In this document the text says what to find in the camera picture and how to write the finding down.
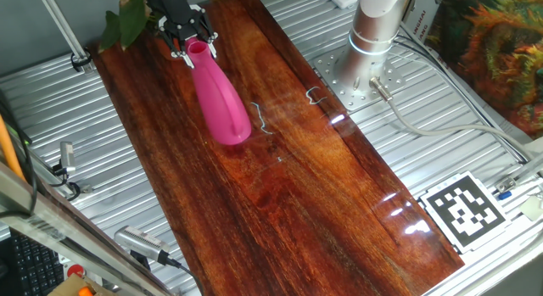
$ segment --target cardboard box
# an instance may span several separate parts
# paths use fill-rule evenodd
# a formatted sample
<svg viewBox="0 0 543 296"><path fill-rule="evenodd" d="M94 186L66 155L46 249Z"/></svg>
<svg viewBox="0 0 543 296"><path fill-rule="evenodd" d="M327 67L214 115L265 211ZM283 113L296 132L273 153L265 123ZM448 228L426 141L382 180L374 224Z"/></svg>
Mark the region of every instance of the cardboard box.
<svg viewBox="0 0 543 296"><path fill-rule="evenodd" d="M406 27L422 42L428 37L442 0L411 0L404 16Z"/></svg>

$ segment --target metal mounting plate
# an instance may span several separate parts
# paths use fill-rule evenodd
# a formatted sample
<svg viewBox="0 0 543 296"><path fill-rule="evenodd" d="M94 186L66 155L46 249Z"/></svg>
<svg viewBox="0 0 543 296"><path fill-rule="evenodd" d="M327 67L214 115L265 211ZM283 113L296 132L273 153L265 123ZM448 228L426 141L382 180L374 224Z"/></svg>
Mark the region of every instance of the metal mounting plate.
<svg viewBox="0 0 543 296"><path fill-rule="evenodd" d="M371 101L381 97L377 90L367 92L360 90L355 91L352 87L345 87L336 81L334 72L335 63L346 48L347 46L344 46L317 57L314 60L314 65L322 79L324 79L330 87L330 90L338 96L339 101L341 101L349 112L354 112ZM384 67L386 78L381 79L384 86L388 88L391 93L403 88L405 81L400 72L398 72L389 61L385 63Z"/></svg>

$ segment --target dark wood surface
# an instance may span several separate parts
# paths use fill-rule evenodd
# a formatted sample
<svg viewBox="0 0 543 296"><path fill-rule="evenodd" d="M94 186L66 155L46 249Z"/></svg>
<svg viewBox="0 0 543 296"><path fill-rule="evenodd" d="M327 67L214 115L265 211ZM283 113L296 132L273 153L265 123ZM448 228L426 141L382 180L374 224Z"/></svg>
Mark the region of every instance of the dark wood surface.
<svg viewBox="0 0 543 296"><path fill-rule="evenodd" d="M331 124L344 108L260 1L206 9L220 34L217 62L253 125L238 146L213 141L188 67L161 57L151 36L94 53L205 294L413 295L458 270L458 255L353 121ZM305 96L312 87L326 98L318 105Z"/></svg>

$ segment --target orange object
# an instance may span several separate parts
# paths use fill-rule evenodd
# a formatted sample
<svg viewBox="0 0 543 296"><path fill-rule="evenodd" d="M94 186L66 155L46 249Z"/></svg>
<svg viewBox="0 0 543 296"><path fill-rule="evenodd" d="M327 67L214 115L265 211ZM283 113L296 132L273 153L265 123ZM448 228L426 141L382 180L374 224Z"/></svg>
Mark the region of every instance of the orange object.
<svg viewBox="0 0 543 296"><path fill-rule="evenodd" d="M79 290L79 296L93 296L93 294L89 288L84 287Z"/></svg>
<svg viewBox="0 0 543 296"><path fill-rule="evenodd" d="M14 145L11 142L11 137L9 137L8 129L3 122L2 116L0 116L0 146L2 146L3 154L9 168L15 172L20 179L26 182L23 170L20 168L19 160L17 159L17 154L15 153Z"/></svg>

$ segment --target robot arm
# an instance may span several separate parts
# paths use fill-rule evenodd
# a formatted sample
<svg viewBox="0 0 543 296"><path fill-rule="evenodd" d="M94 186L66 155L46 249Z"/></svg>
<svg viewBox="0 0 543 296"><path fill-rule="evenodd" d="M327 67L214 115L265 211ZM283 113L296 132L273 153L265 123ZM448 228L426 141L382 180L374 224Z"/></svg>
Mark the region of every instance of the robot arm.
<svg viewBox="0 0 543 296"><path fill-rule="evenodd" d="M211 54L216 58L213 41L219 36L213 31L205 9L188 0L147 0L147 5L155 14L163 15L159 19L160 35L171 50L173 58L183 58L190 68L193 62L187 56L185 41L191 37L208 42Z"/></svg>

